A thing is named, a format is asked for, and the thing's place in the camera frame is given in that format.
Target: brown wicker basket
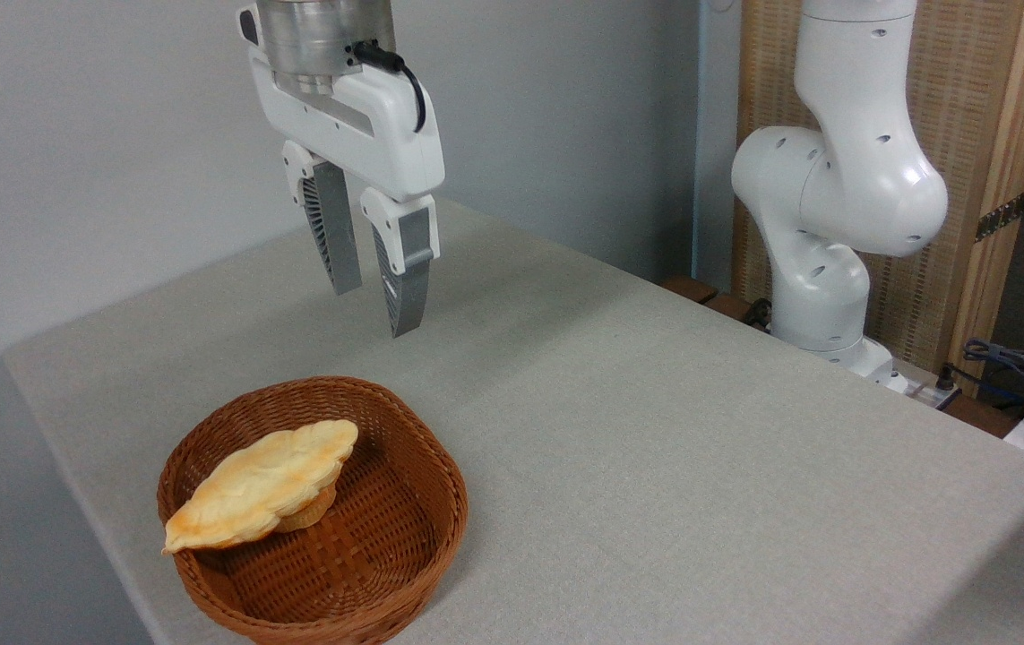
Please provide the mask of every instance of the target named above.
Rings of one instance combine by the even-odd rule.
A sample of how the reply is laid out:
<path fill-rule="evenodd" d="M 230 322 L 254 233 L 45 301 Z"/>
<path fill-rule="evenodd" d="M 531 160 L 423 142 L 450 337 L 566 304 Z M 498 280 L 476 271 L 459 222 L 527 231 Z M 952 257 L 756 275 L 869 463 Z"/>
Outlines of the brown wicker basket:
<path fill-rule="evenodd" d="M 168 521 L 233 450 L 318 420 L 360 429 L 325 517 L 240 547 L 181 551 L 176 571 L 209 617 L 261 644 L 388 641 L 428 604 L 468 515 L 457 465 L 391 391 L 316 376 L 229 401 L 165 462 L 157 513 Z"/>

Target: pastry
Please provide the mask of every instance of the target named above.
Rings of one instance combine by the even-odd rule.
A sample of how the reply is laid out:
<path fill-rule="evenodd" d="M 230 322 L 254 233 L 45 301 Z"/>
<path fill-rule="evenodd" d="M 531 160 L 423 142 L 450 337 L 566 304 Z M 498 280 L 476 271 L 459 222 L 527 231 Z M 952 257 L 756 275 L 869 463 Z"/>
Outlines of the pastry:
<path fill-rule="evenodd" d="M 253 542 L 283 519 L 290 519 L 286 530 L 309 526 L 332 505 L 336 477 L 355 441 L 352 421 L 318 421 L 269 433 L 229 455 L 165 523 L 162 553 Z"/>

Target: black cable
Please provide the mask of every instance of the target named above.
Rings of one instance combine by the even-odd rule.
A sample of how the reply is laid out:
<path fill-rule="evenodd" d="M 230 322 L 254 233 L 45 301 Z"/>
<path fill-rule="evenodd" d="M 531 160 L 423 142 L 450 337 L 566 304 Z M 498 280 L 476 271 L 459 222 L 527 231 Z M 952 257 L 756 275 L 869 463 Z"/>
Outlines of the black cable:
<path fill-rule="evenodd" d="M 987 361 L 985 373 L 982 375 L 982 380 L 984 380 L 987 384 L 993 385 L 993 387 L 995 388 L 1005 389 L 1005 391 L 1012 391 L 1012 389 L 1008 387 L 1008 385 L 1001 384 L 1004 380 L 1001 379 L 1001 376 L 1002 375 L 1017 376 L 1019 375 L 1019 370 L 1024 372 L 1024 367 L 1015 367 L 1011 369 L 1008 368 L 1006 364 L 1001 364 L 999 362 Z"/>
<path fill-rule="evenodd" d="M 417 75 L 412 73 L 409 66 L 404 66 L 404 69 L 400 71 L 404 73 L 406 77 L 409 77 L 409 81 L 412 82 L 412 90 L 417 93 L 417 130 L 415 132 L 420 134 L 420 131 L 425 128 L 425 119 L 428 119 L 428 105 L 425 105 L 425 91 L 421 89 L 420 82 L 417 81 Z"/>
<path fill-rule="evenodd" d="M 380 45 L 377 45 L 375 40 L 372 42 L 361 40 L 352 45 L 352 47 L 345 47 L 344 50 L 345 52 L 354 54 L 358 61 L 372 66 L 374 69 L 381 69 L 388 71 L 388 73 L 402 74 L 409 77 L 409 82 L 412 83 L 412 90 L 417 94 L 417 128 L 415 128 L 414 132 L 419 134 L 425 128 L 425 122 L 428 119 L 428 105 L 425 103 L 425 91 L 421 89 L 420 82 L 417 81 L 417 75 L 414 75 L 409 66 L 404 64 L 404 58 L 400 57 L 399 53 L 382 49 Z M 352 64 L 352 58 L 348 58 L 348 64 Z"/>
<path fill-rule="evenodd" d="M 750 305 L 746 313 L 741 315 L 741 322 L 744 326 L 762 326 L 765 330 L 770 326 L 770 301 L 766 298 L 758 298 Z"/>
<path fill-rule="evenodd" d="M 1011 407 L 1024 407 L 1024 400 L 1007 400 L 1005 403 L 994 403 L 994 410 L 1010 410 Z"/>
<path fill-rule="evenodd" d="M 999 372 L 1011 371 L 1024 379 L 1024 350 L 1000 346 L 983 339 L 969 339 L 963 346 L 966 360 L 998 364 L 1004 370 L 991 373 L 985 381 L 989 383 Z"/>
<path fill-rule="evenodd" d="M 1024 393 L 1022 393 L 1022 392 L 1016 392 L 1016 391 L 1012 391 L 1012 390 L 1010 391 L 1010 390 L 1007 390 L 1007 389 L 999 388 L 997 385 L 994 385 L 994 384 L 991 384 L 991 383 L 987 383 L 987 381 L 985 381 L 984 379 L 978 379 L 977 376 L 971 375 L 970 372 L 966 372 L 965 370 L 957 368 L 956 364 L 954 364 L 953 362 L 946 362 L 945 363 L 945 368 L 949 372 L 954 373 L 954 375 L 958 375 L 958 376 L 963 377 L 964 379 L 966 379 L 968 381 L 971 381 L 972 383 L 981 385 L 981 387 L 986 388 L 988 391 L 991 391 L 991 392 L 994 392 L 994 393 L 998 393 L 999 395 L 1005 396 L 1005 397 L 1010 397 L 1010 398 L 1014 398 L 1016 400 L 1023 400 L 1024 401 Z"/>

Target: white robotic arm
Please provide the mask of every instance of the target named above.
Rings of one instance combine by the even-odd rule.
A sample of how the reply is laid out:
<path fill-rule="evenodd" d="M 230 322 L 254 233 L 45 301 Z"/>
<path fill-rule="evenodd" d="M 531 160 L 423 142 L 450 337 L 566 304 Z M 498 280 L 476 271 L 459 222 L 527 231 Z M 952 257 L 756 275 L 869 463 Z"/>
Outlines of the white robotic arm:
<path fill-rule="evenodd" d="M 388 0 L 258 0 L 238 12 L 249 64 L 283 147 L 290 193 L 337 294 L 360 286 L 346 175 L 366 188 L 392 334 L 420 326 L 439 257 L 443 156 L 431 99 L 392 41 Z"/>
<path fill-rule="evenodd" d="M 732 170 L 770 255 L 772 333 L 895 388 L 889 351 L 863 338 L 869 277 L 852 249 L 916 253 L 945 219 L 945 182 L 906 110 L 915 7 L 805 0 L 795 86 L 822 132 L 762 128 Z"/>

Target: table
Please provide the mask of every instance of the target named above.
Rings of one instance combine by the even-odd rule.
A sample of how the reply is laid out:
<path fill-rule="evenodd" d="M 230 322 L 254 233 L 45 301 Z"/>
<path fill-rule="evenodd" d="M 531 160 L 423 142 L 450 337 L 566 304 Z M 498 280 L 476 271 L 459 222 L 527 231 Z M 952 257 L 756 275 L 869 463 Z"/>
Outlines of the table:
<path fill-rule="evenodd" d="M 1024 642 L 1023 450 L 450 202 L 393 340 L 364 224 L 343 297 L 300 231 L 3 357 L 157 642 L 244 642 L 160 555 L 165 458 L 311 375 L 392 389 L 468 485 L 399 644 Z"/>

